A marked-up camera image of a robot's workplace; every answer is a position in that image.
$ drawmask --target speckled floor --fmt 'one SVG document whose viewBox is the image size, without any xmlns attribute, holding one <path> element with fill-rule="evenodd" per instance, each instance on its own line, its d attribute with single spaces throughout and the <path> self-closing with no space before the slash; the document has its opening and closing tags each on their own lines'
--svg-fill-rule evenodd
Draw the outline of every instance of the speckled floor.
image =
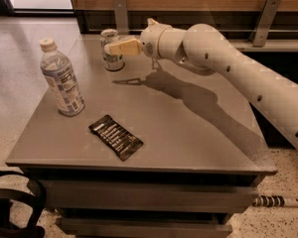
<svg viewBox="0 0 298 238">
<path fill-rule="evenodd" d="M 39 69 L 42 52 L 38 40 L 53 37 L 67 54 L 77 36 L 79 30 L 73 18 L 0 17 L 0 170 L 11 170 L 5 160 L 47 90 Z M 279 172 L 265 178 L 258 188 L 260 193 L 298 197 L 298 153 L 272 149 L 271 157 Z M 17 178 L 0 182 L 9 182 L 13 187 L 25 184 Z M 14 207 L 16 222 L 22 222 L 18 213 L 25 214 L 23 207 Z M 54 225 L 57 217 L 55 213 L 43 212 L 39 224 L 46 229 L 46 237 L 72 238 Z M 234 215 L 229 223 L 233 228 L 229 238 L 294 238 L 298 237 L 298 208 L 250 207 L 243 214 Z"/>
</svg>

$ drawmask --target white bottle cap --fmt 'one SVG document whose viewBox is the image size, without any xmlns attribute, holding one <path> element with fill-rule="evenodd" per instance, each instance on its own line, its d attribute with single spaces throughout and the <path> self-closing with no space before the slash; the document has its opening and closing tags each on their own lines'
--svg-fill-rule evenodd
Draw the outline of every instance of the white bottle cap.
<svg viewBox="0 0 298 238">
<path fill-rule="evenodd" d="M 43 52 L 53 52 L 58 48 L 52 38 L 41 39 L 40 45 Z"/>
</svg>

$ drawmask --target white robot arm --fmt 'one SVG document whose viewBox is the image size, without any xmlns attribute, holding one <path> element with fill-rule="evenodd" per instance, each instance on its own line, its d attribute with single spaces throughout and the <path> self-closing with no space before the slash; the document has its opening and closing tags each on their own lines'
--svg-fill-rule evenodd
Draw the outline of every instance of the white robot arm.
<svg viewBox="0 0 298 238">
<path fill-rule="evenodd" d="M 129 39 L 105 50 L 112 55 L 143 51 L 190 70 L 218 72 L 298 150 L 298 84 L 239 52 L 212 26 L 198 24 L 186 31 L 149 19 L 140 42 Z"/>
</svg>

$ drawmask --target plastic bottle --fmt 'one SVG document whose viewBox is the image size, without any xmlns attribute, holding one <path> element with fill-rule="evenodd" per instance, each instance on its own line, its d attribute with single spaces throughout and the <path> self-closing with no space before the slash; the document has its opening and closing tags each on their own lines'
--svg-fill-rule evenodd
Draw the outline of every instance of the plastic bottle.
<svg viewBox="0 0 298 238">
<path fill-rule="evenodd" d="M 59 111 L 66 116 L 77 115 L 84 107 L 72 63 L 58 51 L 52 38 L 40 40 L 44 52 L 41 70 L 54 94 Z"/>
</svg>

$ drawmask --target can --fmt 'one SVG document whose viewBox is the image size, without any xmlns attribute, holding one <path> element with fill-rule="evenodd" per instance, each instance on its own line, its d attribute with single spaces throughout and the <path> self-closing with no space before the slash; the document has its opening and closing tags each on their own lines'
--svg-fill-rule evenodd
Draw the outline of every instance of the can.
<svg viewBox="0 0 298 238">
<path fill-rule="evenodd" d="M 102 47 L 102 61 L 105 69 L 109 71 L 121 70 L 125 63 L 123 61 L 123 55 L 112 56 L 105 52 L 105 45 L 112 42 L 119 41 L 118 31 L 115 29 L 106 29 L 100 33 L 100 43 Z"/>
</svg>

